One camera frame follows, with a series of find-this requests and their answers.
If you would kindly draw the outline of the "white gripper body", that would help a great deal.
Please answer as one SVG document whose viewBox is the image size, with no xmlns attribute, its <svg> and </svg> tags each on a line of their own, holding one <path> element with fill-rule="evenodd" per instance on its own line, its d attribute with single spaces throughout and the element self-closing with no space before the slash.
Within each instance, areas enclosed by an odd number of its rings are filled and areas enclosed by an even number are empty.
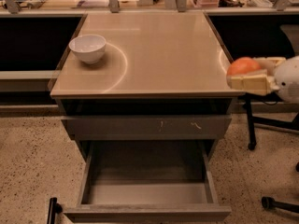
<svg viewBox="0 0 299 224">
<path fill-rule="evenodd" d="M 299 103 L 299 56 L 283 62 L 275 69 L 276 94 L 289 103 Z"/>
</svg>

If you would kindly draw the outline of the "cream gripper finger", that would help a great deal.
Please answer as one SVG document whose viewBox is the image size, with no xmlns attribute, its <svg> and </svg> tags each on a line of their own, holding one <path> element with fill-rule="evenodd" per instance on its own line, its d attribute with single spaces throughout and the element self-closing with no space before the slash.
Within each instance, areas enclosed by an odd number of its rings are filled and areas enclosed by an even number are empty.
<svg viewBox="0 0 299 224">
<path fill-rule="evenodd" d="M 227 83 L 232 89 L 261 96 L 279 90 L 279 86 L 276 84 L 275 79 L 266 74 L 228 76 Z"/>
<path fill-rule="evenodd" d="M 256 61 L 262 69 L 266 69 L 269 76 L 273 76 L 275 69 L 284 63 L 286 59 L 284 57 L 257 57 L 254 58 L 254 61 Z"/>
</svg>

